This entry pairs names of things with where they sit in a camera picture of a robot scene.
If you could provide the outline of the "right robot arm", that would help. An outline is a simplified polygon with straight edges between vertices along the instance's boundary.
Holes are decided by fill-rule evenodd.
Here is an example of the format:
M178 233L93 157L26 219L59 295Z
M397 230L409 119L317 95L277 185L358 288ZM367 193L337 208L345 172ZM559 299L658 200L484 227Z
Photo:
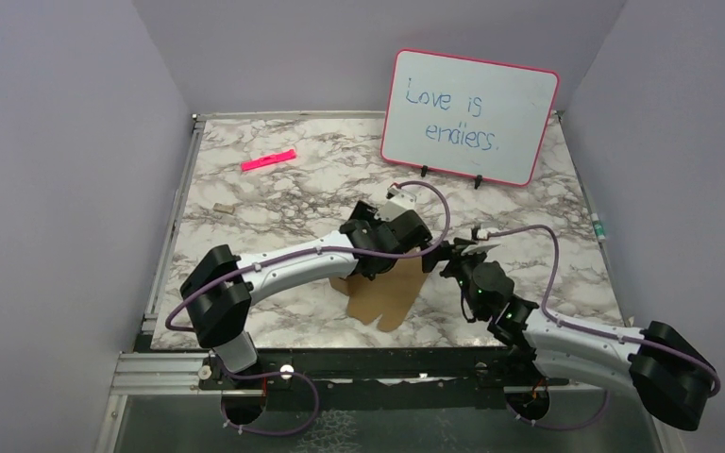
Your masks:
M610 327L553 313L518 296L500 264L489 261L489 246L457 239L424 256L422 269L444 267L461 291L469 322L484 322L502 344L516 350L506 362L521 384L560 378L602 389L635 393L661 422L685 431L698 429L714 390L715 368L674 327Z

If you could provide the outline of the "brown cardboard box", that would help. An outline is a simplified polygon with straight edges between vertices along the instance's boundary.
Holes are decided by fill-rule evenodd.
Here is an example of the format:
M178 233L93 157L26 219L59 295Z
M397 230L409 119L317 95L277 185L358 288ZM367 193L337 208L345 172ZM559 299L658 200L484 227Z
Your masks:
M346 314L363 325L392 332L402 325L428 278L422 259L398 260L370 280L362 275L331 277L330 287L347 297Z

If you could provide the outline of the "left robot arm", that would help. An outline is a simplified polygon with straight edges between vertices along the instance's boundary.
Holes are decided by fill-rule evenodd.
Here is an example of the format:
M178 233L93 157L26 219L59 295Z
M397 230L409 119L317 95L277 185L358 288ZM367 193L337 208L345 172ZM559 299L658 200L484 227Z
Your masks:
M243 388L259 374L258 352L245 329L255 304L325 278L373 279L398 260L421 257L437 246L415 210L381 220L359 203L337 230L311 242L244 256L226 244L215 246L180 286L182 307L198 344L223 362L231 384Z

